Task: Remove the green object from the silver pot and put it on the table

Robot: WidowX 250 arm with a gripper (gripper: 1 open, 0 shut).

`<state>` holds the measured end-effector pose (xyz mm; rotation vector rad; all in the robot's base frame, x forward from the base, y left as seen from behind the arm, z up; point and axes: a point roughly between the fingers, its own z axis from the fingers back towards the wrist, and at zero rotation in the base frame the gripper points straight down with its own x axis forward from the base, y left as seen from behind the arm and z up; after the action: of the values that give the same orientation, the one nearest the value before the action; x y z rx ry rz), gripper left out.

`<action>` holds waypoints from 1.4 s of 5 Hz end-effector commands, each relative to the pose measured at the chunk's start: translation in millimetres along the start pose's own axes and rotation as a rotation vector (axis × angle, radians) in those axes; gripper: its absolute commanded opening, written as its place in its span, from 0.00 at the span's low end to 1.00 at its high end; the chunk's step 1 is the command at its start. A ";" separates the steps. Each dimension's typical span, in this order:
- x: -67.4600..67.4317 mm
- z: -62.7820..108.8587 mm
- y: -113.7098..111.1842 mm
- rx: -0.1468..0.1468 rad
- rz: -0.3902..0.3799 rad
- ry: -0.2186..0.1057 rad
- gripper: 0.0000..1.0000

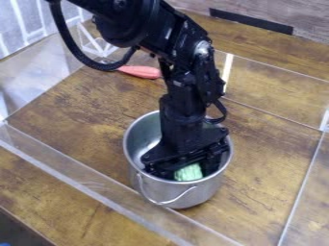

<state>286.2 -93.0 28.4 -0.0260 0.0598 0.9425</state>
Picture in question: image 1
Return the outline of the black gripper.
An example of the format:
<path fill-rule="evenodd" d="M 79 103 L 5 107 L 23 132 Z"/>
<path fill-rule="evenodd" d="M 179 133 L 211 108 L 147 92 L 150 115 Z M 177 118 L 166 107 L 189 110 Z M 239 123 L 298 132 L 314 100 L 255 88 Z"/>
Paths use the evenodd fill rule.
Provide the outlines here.
<path fill-rule="evenodd" d="M 203 176 L 211 175 L 221 166 L 229 146 L 225 138 L 229 130 L 219 126 L 227 110 L 218 100 L 214 105 L 223 116 L 206 117 L 206 108 L 195 104 L 193 114 L 185 116 L 178 111 L 181 104 L 166 94 L 159 99 L 161 140 L 142 156 L 146 172 L 166 180 L 174 179 L 174 173 L 193 163 L 202 166 Z"/>

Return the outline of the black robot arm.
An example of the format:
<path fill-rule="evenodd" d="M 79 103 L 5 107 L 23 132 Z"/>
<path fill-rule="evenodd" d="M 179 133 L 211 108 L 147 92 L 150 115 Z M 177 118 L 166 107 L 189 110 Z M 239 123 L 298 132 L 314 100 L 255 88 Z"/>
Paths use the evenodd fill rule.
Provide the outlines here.
<path fill-rule="evenodd" d="M 167 93 L 159 99 L 162 137 L 142 156 L 144 170 L 175 181 L 213 174 L 229 150 L 229 130 L 219 126 L 227 114 L 219 102 L 225 82 L 207 31 L 165 0 L 68 1 L 94 14 L 110 44 L 158 57 Z M 210 106 L 221 117 L 207 117 Z"/>

